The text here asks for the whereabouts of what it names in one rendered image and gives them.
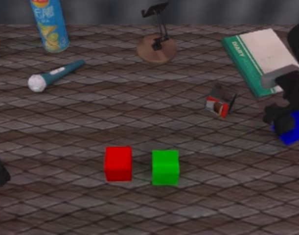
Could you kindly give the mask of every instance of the tile pattern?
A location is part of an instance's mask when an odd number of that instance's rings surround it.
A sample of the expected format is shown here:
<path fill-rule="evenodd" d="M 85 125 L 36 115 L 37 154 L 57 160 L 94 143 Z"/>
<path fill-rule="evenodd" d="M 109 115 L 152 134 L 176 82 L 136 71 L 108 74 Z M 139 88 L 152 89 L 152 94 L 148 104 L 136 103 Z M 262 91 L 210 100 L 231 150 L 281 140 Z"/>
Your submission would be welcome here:
<path fill-rule="evenodd" d="M 35 27 L 0 25 L 0 235 L 299 235 L 299 143 L 262 121 L 280 95 L 254 98 L 220 40 L 267 25 L 169 25 L 179 52 L 152 66 L 135 53 L 150 25 L 69 26 L 42 49 Z M 273 25 L 281 37 L 290 26 Z M 31 74 L 85 59 L 42 94 Z M 239 92 L 233 114 L 204 110 L 216 82 Z M 132 183 L 106 184 L 108 145 L 134 149 Z M 151 185 L 153 149 L 181 154 L 178 187 Z"/>

